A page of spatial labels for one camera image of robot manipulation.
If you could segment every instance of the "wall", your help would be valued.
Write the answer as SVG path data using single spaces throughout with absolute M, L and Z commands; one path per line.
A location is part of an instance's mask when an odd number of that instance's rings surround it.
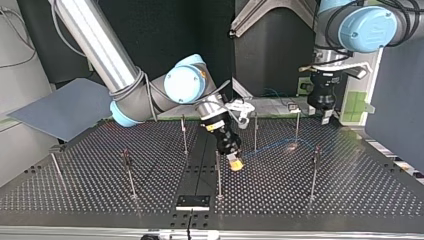
M 0 0 L 0 5 L 19 10 L 16 0 Z M 11 17 L 18 31 L 24 33 L 18 20 Z M 32 52 L 14 34 L 0 16 L 0 66 L 28 59 Z M 40 64 L 32 61 L 15 67 L 0 68 L 0 186 L 24 169 L 43 159 L 57 140 L 7 119 L 6 115 L 49 93 L 51 89 Z

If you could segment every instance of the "metal post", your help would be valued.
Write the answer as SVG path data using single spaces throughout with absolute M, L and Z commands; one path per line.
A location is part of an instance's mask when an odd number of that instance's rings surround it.
M 132 160 L 130 158 L 130 151 L 128 148 L 125 148 L 122 152 L 122 160 L 124 164 L 124 168 L 127 170 L 128 178 L 130 180 L 131 184 L 131 191 L 132 191 L 132 199 L 138 199 L 137 193 L 135 192 L 135 185 L 134 185 L 134 179 L 132 177 Z
M 258 150 L 258 113 L 255 112 L 255 153 Z
M 128 176 L 129 176 L 129 178 L 130 178 L 131 189 L 132 189 L 132 192 L 133 192 L 133 195 L 132 195 L 131 197 L 132 197 L 133 199 L 137 199 L 137 198 L 138 198 L 138 196 L 137 196 L 137 193 L 135 192 L 134 180 L 133 180 L 133 178 L 132 178 L 132 173 L 131 173 L 131 169 L 130 169 L 130 168 L 128 169 Z
M 297 146 L 297 141 L 299 138 L 299 123 L 300 123 L 300 111 L 297 112 L 297 120 L 296 120 L 296 136 L 295 136 L 296 146 Z
M 183 137 L 184 137 L 184 153 L 187 155 L 187 135 L 186 135 L 186 127 L 185 127 L 185 117 L 184 115 L 181 117 L 181 130 L 183 131 Z
M 222 186 L 221 186 L 221 166 L 220 166 L 220 155 L 218 153 L 218 151 L 215 151 L 215 159 L 216 159 L 216 168 L 218 171 L 218 200 L 222 200 L 224 198 L 224 196 L 222 195 Z
M 60 182 L 62 183 L 63 188 L 65 189 L 65 193 L 68 194 L 68 190 L 66 189 L 65 179 L 63 178 L 62 171 L 60 170 L 60 167 L 59 167 L 59 164 L 57 162 L 56 156 L 54 155 L 54 153 L 50 153 L 50 156 L 53 159 L 54 166 L 55 166 L 56 171 L 57 171 L 57 175 L 59 176 Z

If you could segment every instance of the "gray panel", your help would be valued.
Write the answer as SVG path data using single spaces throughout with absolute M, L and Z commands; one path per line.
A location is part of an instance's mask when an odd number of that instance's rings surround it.
M 424 40 L 386 48 L 366 132 L 414 168 L 424 172 Z
M 110 102 L 106 87 L 78 78 L 9 116 L 56 138 L 70 141 L 100 119 L 111 116 Z
M 186 123 L 189 151 L 197 125 Z M 121 159 L 125 148 L 133 159 L 138 200 L 130 197 L 130 182 Z M 8 220 L 0 218 L 5 220 L 0 224 L 11 224 L 13 213 L 20 212 L 27 221 L 37 221 L 36 225 L 170 227 L 174 196 L 187 164 L 178 124 L 147 122 L 125 129 L 106 123 L 57 159 L 63 182 L 53 162 L 24 173 L 30 175 L 28 180 L 0 196 L 0 214 L 8 216 Z
M 216 199 L 209 212 L 190 215 L 175 212 L 181 188 L 192 190 L 184 175 L 199 176 L 196 194 L 215 199 L 213 136 L 205 141 L 200 133 L 202 148 L 198 122 L 187 123 L 190 156 L 203 153 L 196 172 L 197 165 L 188 169 L 179 121 L 130 129 L 107 123 L 59 157 L 68 194 L 52 163 L 2 188 L 0 225 L 184 229 L 188 221 L 197 229 L 423 233 L 424 186 L 335 122 L 322 126 L 320 119 L 305 118 L 300 126 L 300 144 L 290 151 L 295 120 L 259 120 L 256 155 L 253 124 L 238 130 L 245 168 L 231 172 L 221 159 L 224 199 Z M 322 147 L 322 167 L 309 204 L 316 144 Z M 119 160 L 125 147 L 136 160 L 139 207 Z M 204 166 L 210 170 L 203 172 Z
M 412 178 L 412 185 L 403 182 L 408 174 L 355 133 L 321 126 L 319 119 L 301 120 L 299 146 L 290 150 L 295 124 L 295 119 L 260 120 L 256 154 L 254 125 L 238 131 L 245 167 L 233 173 L 221 159 L 224 199 L 216 200 L 214 218 L 223 221 L 212 229 L 421 231 L 424 186 Z M 310 202 L 316 145 L 322 166 Z

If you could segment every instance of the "metal clamp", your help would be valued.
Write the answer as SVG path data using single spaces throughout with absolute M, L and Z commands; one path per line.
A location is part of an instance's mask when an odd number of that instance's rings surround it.
M 316 7 L 314 0 L 250 0 L 232 22 L 230 37 L 241 37 L 253 24 L 275 8 L 293 10 L 312 28 Z
M 225 106 L 230 110 L 240 112 L 240 116 L 238 118 L 240 123 L 238 126 L 241 129 L 246 129 L 250 122 L 248 115 L 249 113 L 255 111 L 255 107 L 252 104 L 239 99 L 235 100 L 234 102 L 227 103 Z

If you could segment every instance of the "end effector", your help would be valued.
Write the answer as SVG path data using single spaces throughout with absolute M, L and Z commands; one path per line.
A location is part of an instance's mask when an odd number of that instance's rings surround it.
M 416 18 L 413 11 L 405 14 L 396 4 L 362 6 L 363 3 L 360 0 L 321 1 L 315 61 L 306 69 L 312 72 L 314 84 L 308 103 L 324 115 L 328 116 L 327 112 L 332 112 L 335 106 L 333 88 L 341 81 L 342 74 L 361 79 L 372 72 L 367 62 L 350 64 L 345 60 L 357 52 L 372 53 L 386 46 L 400 45 L 424 32 L 419 24 L 421 19 Z M 402 4 L 405 4 L 403 7 L 418 7 L 411 1 L 402 1 Z M 413 29 L 408 28 L 410 19 L 415 19 Z
M 246 128 L 247 115 L 255 108 L 238 100 L 225 103 L 219 93 L 222 87 L 216 88 L 205 62 L 195 54 L 181 60 L 166 75 L 151 83 L 130 88 L 125 98 L 112 102 L 111 111 L 118 123 L 131 127 L 178 105 L 194 105 L 202 126 L 216 137 L 218 152 L 227 157 L 233 171 L 238 171 L 243 167 L 241 139 L 231 128 L 231 117 L 236 118 L 231 110 L 240 112 L 236 121 L 240 128 Z

